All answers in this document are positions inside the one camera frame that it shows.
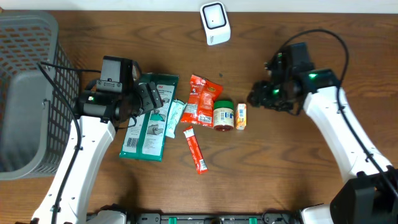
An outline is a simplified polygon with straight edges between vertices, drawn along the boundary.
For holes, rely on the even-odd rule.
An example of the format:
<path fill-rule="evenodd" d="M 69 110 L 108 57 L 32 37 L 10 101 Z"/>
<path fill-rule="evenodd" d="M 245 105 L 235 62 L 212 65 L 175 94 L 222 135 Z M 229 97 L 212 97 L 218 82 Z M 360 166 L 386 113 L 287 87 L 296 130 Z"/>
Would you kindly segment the light green wipes pack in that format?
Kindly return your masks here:
<path fill-rule="evenodd" d="M 186 107 L 186 103 L 180 100 L 173 100 L 170 106 L 169 115 L 167 118 L 167 126 L 165 129 L 165 135 L 169 138 L 175 137 L 175 129 L 180 122 L 183 112 Z"/>

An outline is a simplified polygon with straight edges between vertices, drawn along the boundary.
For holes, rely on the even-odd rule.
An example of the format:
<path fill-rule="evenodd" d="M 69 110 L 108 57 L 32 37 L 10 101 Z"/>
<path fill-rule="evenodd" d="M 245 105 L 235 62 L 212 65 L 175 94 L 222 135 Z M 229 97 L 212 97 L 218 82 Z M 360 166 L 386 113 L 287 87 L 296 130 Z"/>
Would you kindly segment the small orange box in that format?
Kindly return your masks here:
<path fill-rule="evenodd" d="M 235 126 L 238 130 L 244 130 L 247 123 L 247 106 L 245 103 L 238 103 L 236 107 Z"/>

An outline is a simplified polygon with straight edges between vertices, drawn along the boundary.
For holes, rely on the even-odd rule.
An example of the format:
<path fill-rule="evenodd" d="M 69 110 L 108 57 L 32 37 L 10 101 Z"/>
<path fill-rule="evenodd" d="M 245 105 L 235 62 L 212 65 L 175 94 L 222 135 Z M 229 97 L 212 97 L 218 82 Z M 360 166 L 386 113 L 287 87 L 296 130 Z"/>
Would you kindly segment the green lid jar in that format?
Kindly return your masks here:
<path fill-rule="evenodd" d="M 234 128 L 234 104 L 229 100 L 214 103 L 213 129 L 216 131 L 231 131 Z"/>

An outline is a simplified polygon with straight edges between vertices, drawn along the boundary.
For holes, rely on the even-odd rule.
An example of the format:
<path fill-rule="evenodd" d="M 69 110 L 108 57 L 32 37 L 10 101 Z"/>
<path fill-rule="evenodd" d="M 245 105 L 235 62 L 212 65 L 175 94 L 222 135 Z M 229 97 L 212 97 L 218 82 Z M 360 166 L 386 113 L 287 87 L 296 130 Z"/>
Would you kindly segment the red snack bag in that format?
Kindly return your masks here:
<path fill-rule="evenodd" d="M 222 91 L 221 85 L 192 75 L 190 95 L 180 121 L 212 128 L 214 103 Z"/>

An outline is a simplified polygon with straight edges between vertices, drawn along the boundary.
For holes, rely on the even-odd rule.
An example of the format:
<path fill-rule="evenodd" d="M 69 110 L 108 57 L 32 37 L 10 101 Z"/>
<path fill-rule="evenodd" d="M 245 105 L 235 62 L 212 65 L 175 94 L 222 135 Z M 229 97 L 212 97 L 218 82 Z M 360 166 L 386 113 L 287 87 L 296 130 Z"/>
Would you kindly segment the red stick sachet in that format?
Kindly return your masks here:
<path fill-rule="evenodd" d="M 205 172 L 208 172 L 208 168 L 201 153 L 201 149 L 195 136 L 193 126 L 189 126 L 188 128 L 186 128 L 183 133 L 186 137 L 190 152 L 192 154 L 197 173 L 204 174 Z"/>

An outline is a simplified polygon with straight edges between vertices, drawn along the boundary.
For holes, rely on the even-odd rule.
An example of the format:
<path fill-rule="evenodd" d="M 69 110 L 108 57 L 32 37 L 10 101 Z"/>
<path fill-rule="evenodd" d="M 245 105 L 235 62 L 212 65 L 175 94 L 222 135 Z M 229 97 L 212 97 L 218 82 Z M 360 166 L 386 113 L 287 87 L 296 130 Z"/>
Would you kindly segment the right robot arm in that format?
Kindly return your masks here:
<path fill-rule="evenodd" d="M 299 211 L 295 223 L 397 223 L 397 169 L 368 138 L 341 82 L 317 70 L 305 43 L 283 46 L 266 64 L 271 79 L 254 84 L 248 102 L 316 124 L 338 164 L 344 186 L 329 204 Z"/>

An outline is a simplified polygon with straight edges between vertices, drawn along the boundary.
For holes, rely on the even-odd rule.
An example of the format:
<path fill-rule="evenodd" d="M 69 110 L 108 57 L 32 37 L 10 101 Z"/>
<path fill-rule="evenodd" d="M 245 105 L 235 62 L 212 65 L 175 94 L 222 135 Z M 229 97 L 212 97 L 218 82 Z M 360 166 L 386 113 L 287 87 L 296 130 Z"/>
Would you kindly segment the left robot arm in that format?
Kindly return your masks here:
<path fill-rule="evenodd" d="M 100 78 L 87 85 L 73 104 L 70 135 L 53 182 L 31 223 L 130 223 L 115 205 L 88 214 L 88 204 L 101 161 L 122 123 L 163 106 L 156 85 L 140 83 L 139 64 L 105 56 Z"/>

